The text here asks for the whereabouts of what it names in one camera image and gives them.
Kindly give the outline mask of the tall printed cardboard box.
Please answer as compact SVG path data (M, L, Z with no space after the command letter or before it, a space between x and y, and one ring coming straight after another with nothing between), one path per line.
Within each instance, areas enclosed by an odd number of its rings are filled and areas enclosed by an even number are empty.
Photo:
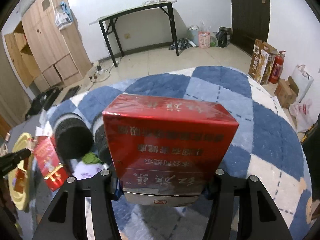
M262 40L255 40L249 76L260 85L268 84L268 79L278 51Z

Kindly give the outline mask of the brown cardboard box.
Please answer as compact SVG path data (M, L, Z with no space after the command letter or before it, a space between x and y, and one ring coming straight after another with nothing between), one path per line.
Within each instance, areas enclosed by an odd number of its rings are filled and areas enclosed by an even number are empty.
M274 92L282 108L289 108L296 101L299 88L291 76L287 80L279 79Z

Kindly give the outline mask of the blue white checkered quilt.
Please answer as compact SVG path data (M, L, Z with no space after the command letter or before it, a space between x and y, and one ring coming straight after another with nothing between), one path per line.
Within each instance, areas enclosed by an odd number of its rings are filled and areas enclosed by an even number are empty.
M91 124L118 94L141 94L217 102L239 127L221 168L246 178L257 176L283 216L293 239L311 228L311 178L295 129L279 103L243 72L205 66L125 80L74 96L51 107L40 121L51 134L61 115L73 112ZM211 202L200 197L189 207L156 207L113 203L118 227L126 239L201 239Z

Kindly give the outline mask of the white power strip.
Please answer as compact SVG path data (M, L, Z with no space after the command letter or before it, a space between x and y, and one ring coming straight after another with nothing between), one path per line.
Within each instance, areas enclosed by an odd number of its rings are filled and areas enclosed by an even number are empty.
M91 83L102 83L111 77L111 70L113 66L102 67L97 65L92 67L91 72L88 74Z

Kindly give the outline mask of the purple plush ball toy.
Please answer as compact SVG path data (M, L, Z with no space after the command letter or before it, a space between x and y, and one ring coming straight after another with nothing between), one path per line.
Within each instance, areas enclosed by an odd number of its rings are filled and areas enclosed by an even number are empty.
M73 176L75 176L77 180L92 178L106 168L108 168L106 163L103 163L95 153L89 152L85 154L76 165Z

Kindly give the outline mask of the black flat tray on floor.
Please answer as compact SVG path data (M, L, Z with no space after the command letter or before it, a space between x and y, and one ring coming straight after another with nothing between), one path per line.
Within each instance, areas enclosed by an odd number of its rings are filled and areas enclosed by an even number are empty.
M75 86L75 87L70 88L70 89L67 91L67 93L66 93L66 95L64 96L64 98L61 100L61 102L64 102L64 101L72 98L73 96L75 96L80 89L81 89L80 86Z

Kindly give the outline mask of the pink paper bag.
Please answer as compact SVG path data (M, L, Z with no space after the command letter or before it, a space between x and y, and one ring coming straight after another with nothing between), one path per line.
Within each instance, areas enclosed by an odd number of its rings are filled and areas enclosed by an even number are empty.
M210 32L208 31L199 31L198 32L199 47L200 48L209 48L210 47Z

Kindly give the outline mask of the white plastic bag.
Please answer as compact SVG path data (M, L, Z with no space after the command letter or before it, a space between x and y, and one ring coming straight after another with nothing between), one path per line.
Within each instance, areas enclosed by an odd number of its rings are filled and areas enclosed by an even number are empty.
M311 106L311 99L308 99L303 103L293 103L289 106L289 113L295 117L297 122L297 133L306 132L313 125L309 114Z

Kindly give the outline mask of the wooden wardrobe cabinet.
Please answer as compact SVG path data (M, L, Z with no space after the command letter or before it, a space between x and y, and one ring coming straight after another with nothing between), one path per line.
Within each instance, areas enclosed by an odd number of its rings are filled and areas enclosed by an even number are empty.
M4 40L14 68L28 88L44 92L69 86L91 68L75 21L59 29L57 15L68 0L35 0Z

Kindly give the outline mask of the red carton box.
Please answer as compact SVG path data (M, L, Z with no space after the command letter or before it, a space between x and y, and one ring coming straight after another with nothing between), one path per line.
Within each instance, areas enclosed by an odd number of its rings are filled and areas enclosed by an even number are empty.
M128 202L187 206L211 181L239 123L219 103L120 94L103 111Z

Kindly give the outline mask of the black foam cylinder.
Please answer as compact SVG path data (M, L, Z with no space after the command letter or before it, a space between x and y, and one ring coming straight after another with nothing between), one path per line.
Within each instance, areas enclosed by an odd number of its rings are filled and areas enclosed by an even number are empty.
M99 113L92 122L92 134L95 146L98 151L98 158L107 165L112 164L112 158L110 154L110 150L108 148L104 121L102 113Z
M76 113L65 113L58 117L53 133L56 151L63 160L82 158L93 146L91 130Z

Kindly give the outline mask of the yellow oval plastic tray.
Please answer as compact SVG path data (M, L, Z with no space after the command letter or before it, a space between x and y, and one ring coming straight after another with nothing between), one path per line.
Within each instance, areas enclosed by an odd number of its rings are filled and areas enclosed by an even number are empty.
M24 210L29 203L29 189L30 189L30 179L31 170L33 163L33 137L29 133L22 133L14 144L13 151L23 150L28 148L31 150L31 155L24 158L17 164L8 174L8 185L11 200L15 204L18 210Z

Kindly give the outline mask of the black bag on floor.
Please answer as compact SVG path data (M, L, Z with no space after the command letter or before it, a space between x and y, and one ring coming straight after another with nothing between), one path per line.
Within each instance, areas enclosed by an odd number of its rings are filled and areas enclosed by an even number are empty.
M225 48L230 44L232 35L232 29L227 27L219 27L219 31L216 34L216 38L218 41L218 46L221 48Z

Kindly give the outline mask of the red fire extinguisher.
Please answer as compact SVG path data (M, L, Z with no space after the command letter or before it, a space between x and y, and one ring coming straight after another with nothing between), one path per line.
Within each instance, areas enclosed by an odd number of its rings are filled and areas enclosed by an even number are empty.
M286 51L282 50L276 55L273 63L273 67L271 70L271 74L269 76L268 81L272 84L276 84L280 78L280 75L283 71L283 64L285 59Z

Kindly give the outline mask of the red box with gold band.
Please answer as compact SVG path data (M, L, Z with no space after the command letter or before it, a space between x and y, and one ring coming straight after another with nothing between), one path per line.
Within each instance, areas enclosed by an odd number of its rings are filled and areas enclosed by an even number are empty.
M69 173L56 152L55 140L49 136L38 136L33 153L48 188L52 192L58 190Z

